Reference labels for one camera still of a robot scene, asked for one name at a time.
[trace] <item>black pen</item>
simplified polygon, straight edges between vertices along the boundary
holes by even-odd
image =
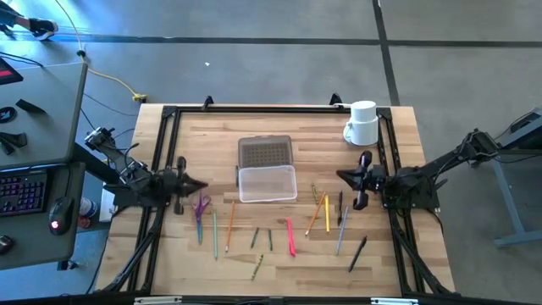
[[[339,193],[339,218],[337,219],[337,226],[340,226],[342,222],[342,190]]]
[[[350,263],[350,267],[348,267],[348,273],[352,272],[354,269],[354,265],[356,264],[357,257],[359,257],[359,253],[361,253],[363,247],[365,247],[365,244],[367,243],[367,237],[363,237],[362,243],[359,244],[359,248],[356,251],[356,255],[354,255],[354,258],[352,259],[352,262]]]

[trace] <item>gray desk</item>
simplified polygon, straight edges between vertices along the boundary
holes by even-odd
[[[0,125],[0,131],[24,132],[28,140],[25,147],[15,148],[10,155],[0,152],[0,171],[51,164],[64,164],[65,168],[49,173],[46,213],[0,218],[0,235],[15,241],[13,249],[0,256],[0,269],[69,259],[74,251],[85,170],[108,183],[119,179],[114,170],[75,143],[86,71],[86,64],[81,63],[19,69],[23,81],[0,86],[2,107],[15,107],[22,98],[47,112],[29,114],[15,107],[15,119]],[[54,236],[48,228],[48,212],[66,190],[75,201],[72,225],[67,233]]]
[[[89,172],[107,183],[117,182],[119,177],[114,170],[75,143],[85,90],[86,64],[60,64],[17,71],[24,80],[0,86],[0,105],[15,107],[20,99],[24,99],[47,114],[29,114],[15,107],[15,119],[1,124],[0,131],[24,132],[28,144],[15,148],[9,155],[0,153],[0,170],[75,161],[84,162]]]
[[[0,218],[0,235],[9,236],[15,241],[14,247],[0,256],[0,270],[57,262],[71,257],[74,252],[85,165],[72,163],[69,168],[71,173],[67,165],[48,173],[51,183],[48,188],[46,213]],[[66,233],[54,236],[48,228],[49,211],[55,199],[64,196],[66,190],[67,197],[75,201],[72,224]]]

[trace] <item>concrete floor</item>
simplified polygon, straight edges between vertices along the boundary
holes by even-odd
[[[371,0],[61,2],[80,31],[89,35],[379,38]],[[389,39],[542,41],[542,4],[534,0],[380,3]],[[52,0],[13,0],[11,4],[22,14],[55,19],[62,33],[73,33]],[[0,50],[44,64],[78,60],[73,42],[0,39]],[[150,103],[201,103],[212,95],[217,103],[325,104],[331,93],[338,92],[346,102],[371,99],[379,105],[391,104],[380,46],[301,43],[86,42],[84,48],[95,69],[117,75],[149,94]],[[540,105],[539,47],[390,47],[390,58],[399,101],[416,110],[427,160],[457,145],[475,127],[498,135],[516,117]],[[130,94],[109,80],[89,75],[86,93],[128,114],[137,113]],[[88,98],[83,108],[94,125],[114,119],[113,127],[125,130],[136,122],[135,117],[110,112]],[[78,141],[89,129],[82,120]],[[130,138],[131,133],[122,136],[121,145]],[[493,245],[497,236],[512,233],[512,224],[490,166],[474,170],[464,165],[443,176],[449,182],[439,191],[441,218],[457,291],[470,297],[539,302],[542,242],[506,249]],[[536,196],[518,196],[522,207],[528,207],[527,215],[542,215],[539,204],[529,204]],[[539,218],[528,223],[533,229],[540,226]],[[78,235],[75,259],[85,261],[87,269],[59,273],[44,264],[0,272],[0,282],[7,283],[0,300],[84,293],[105,236],[103,232]],[[28,283],[26,279],[43,273],[50,276],[40,290],[19,289],[20,282]]]

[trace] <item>desk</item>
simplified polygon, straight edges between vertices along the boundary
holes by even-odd
[[[0,270],[24,267],[39,263],[59,262],[71,258],[74,253],[75,233],[85,164],[74,162],[48,170],[49,183],[46,210],[23,216],[2,217],[0,232],[14,239],[14,247],[0,259]],[[49,212],[55,200],[66,196],[74,200],[72,224],[61,236],[51,234]]]
[[[48,185],[46,211],[0,219],[0,235],[14,238],[15,245],[0,260],[0,269],[9,269],[65,260],[74,251],[75,232],[85,170],[101,180],[114,183],[119,175],[100,159],[75,143],[75,133],[86,81],[86,64],[60,64],[44,68],[19,69],[21,82],[0,86],[2,107],[22,98],[47,114],[31,114],[15,107],[15,118],[0,126],[3,132],[24,132],[28,144],[6,155],[0,152],[0,170],[29,166],[70,164],[68,170],[52,173]],[[72,225],[68,232],[54,236],[47,227],[48,211],[63,197],[69,183],[69,197],[75,200]]]
[[[163,105],[142,105],[133,142],[140,146],[132,156],[147,164],[157,140]],[[392,108],[395,133],[403,166],[424,164],[416,119],[412,108]],[[364,149],[351,147],[342,139],[348,120],[344,114],[182,114],[175,157],[187,160],[187,173],[209,183],[205,193],[212,196],[218,216],[218,261],[213,257],[211,209],[202,219],[203,243],[198,245],[191,208],[182,216],[169,206],[165,214],[162,238],[152,294],[237,295],[237,296],[398,296],[400,295],[394,250],[387,213],[380,200],[370,194],[363,211],[351,209],[339,256],[335,246],[339,235],[336,225],[337,201],[345,191],[344,204],[351,204],[355,192],[336,176],[337,169],[353,169]],[[171,120],[165,139],[171,134]],[[224,253],[230,208],[238,200],[235,187],[237,141],[247,136],[289,135],[294,151],[298,197],[293,202],[239,203],[235,207],[230,251]],[[162,152],[163,167],[167,148]],[[314,209],[311,191],[314,182],[319,191],[330,195],[332,231],[325,231],[321,211],[308,238],[304,236]],[[128,208],[113,220],[97,289],[110,283],[134,251],[141,210]],[[288,251],[285,217],[292,218],[297,257]],[[450,267],[440,226],[425,211],[413,211],[418,251],[444,286],[453,290]],[[255,247],[250,243],[260,227]],[[273,231],[274,250],[268,250],[267,228]],[[368,243],[352,273],[346,269],[363,236]],[[259,255],[263,264],[256,279],[250,278]],[[147,261],[143,259],[141,270]],[[413,286],[412,265],[406,261],[409,283]]]

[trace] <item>scissors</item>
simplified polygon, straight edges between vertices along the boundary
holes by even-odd
[[[203,211],[205,211],[205,208],[207,207],[207,205],[209,205],[210,202],[211,197],[203,196],[200,192],[197,203],[192,203],[192,207],[194,208],[194,214],[196,215],[197,241],[200,243],[200,245],[203,242],[202,215]]]

